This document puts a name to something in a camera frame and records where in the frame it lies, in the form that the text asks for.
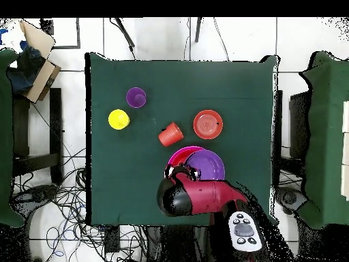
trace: cardboard box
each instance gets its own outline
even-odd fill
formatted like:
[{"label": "cardboard box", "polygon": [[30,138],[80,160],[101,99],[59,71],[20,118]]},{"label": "cardboard box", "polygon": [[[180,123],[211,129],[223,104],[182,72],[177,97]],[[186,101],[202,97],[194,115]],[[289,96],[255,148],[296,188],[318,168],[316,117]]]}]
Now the cardboard box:
[{"label": "cardboard box", "polygon": [[25,34],[28,45],[38,49],[43,58],[46,59],[39,74],[37,75],[33,87],[24,96],[32,102],[43,100],[48,93],[53,81],[56,79],[61,68],[47,60],[55,40],[41,29],[33,26],[25,20],[20,22],[20,28]]}]

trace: plate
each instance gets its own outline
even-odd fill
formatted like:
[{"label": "plate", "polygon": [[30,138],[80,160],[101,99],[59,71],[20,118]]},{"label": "plate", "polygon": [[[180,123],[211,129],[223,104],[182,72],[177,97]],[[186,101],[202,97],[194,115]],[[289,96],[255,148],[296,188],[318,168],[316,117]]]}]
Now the plate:
[{"label": "plate", "polygon": [[200,111],[194,119],[194,131],[204,140],[216,138],[223,129],[221,116],[210,109]]}]

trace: black pole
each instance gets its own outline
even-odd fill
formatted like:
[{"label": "black pole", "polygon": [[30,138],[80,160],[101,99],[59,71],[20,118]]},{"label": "black pole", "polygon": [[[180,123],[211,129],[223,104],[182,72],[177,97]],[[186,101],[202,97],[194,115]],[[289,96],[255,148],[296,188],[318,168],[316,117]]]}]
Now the black pole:
[{"label": "black pole", "polygon": [[198,17],[198,20],[196,22],[195,42],[199,42],[201,20],[202,20],[202,17]]},{"label": "black pole", "polygon": [[124,36],[125,36],[126,40],[128,41],[128,43],[130,43],[130,45],[132,47],[134,47],[134,43],[133,43],[131,37],[128,35],[127,31],[125,30],[125,27],[121,23],[120,18],[115,18],[115,21],[117,22],[118,26],[120,27],[120,30],[124,34]]}]

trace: controller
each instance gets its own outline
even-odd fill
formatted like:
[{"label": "controller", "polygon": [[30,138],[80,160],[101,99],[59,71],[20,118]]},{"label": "controller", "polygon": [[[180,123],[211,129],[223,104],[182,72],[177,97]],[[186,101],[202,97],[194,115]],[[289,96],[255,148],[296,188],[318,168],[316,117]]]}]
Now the controller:
[{"label": "controller", "polygon": [[254,252],[262,248],[253,218],[246,212],[237,211],[228,221],[232,246],[239,251]]}]

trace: yellow cup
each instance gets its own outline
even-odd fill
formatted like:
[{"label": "yellow cup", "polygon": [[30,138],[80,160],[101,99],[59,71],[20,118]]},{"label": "yellow cup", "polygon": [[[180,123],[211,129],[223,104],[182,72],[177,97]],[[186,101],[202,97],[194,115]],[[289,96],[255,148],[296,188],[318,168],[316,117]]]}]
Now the yellow cup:
[{"label": "yellow cup", "polygon": [[116,109],[109,114],[108,122],[115,130],[122,130],[128,126],[130,118],[123,110]]}]

